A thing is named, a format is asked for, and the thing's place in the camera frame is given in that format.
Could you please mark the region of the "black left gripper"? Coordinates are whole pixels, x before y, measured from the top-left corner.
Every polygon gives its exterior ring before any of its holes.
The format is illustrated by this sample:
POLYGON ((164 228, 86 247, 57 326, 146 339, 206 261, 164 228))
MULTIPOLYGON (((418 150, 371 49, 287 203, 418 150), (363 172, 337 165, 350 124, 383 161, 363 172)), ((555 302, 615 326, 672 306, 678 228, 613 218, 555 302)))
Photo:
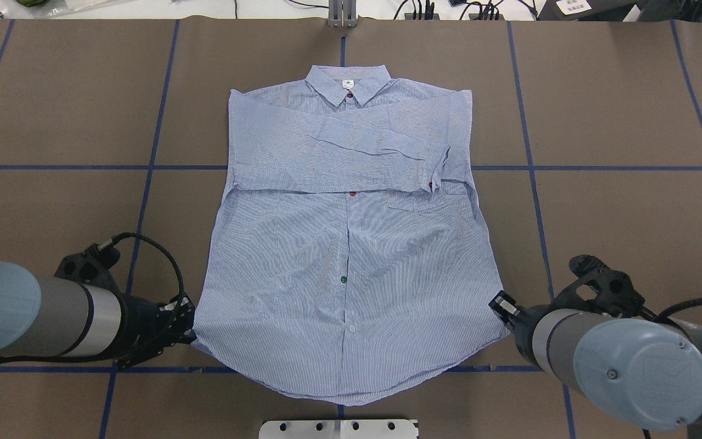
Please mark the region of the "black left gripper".
POLYGON ((193 331, 195 305, 187 296, 176 296, 169 303, 125 296, 123 305, 120 342, 124 354, 116 361, 119 371, 155 358, 167 347, 191 345, 197 340, 193 331))

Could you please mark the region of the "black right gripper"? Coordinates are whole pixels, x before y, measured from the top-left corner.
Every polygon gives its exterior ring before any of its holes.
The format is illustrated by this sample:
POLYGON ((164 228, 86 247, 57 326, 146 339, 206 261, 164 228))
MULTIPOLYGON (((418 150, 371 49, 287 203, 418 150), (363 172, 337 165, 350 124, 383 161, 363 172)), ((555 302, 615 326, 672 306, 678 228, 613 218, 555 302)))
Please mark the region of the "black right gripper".
POLYGON ((501 321, 512 321, 513 335, 519 354, 533 366, 539 366, 534 355, 534 331, 547 313, 546 308, 521 308, 505 291, 499 291, 489 303, 490 309, 501 321))

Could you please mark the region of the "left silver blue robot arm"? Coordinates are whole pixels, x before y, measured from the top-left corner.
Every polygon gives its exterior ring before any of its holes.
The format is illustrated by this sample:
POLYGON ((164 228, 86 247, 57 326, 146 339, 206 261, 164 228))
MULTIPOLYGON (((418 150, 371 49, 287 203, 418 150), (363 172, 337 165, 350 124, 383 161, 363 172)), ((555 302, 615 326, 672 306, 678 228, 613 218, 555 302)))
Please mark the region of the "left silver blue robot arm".
POLYGON ((128 369, 195 341, 193 303, 148 302, 120 291, 99 262, 66 257, 42 276, 0 262, 0 365, 97 362, 128 369))

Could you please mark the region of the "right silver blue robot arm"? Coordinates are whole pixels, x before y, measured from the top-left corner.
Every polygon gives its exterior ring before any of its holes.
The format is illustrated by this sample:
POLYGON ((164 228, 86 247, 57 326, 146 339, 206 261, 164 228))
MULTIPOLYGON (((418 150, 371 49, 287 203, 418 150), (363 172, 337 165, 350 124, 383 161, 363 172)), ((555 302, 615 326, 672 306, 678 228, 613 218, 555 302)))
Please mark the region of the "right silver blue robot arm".
POLYGON ((524 308, 504 291, 489 306, 526 360, 604 413, 646 433, 702 438, 702 326, 555 302, 524 308))

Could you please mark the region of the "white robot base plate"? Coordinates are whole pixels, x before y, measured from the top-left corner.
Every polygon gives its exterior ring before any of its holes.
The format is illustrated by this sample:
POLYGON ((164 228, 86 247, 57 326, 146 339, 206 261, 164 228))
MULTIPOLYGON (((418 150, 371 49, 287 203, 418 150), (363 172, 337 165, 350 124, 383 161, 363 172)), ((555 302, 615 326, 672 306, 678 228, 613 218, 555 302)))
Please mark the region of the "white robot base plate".
POLYGON ((325 419, 265 422, 259 438, 419 438, 417 420, 325 419))

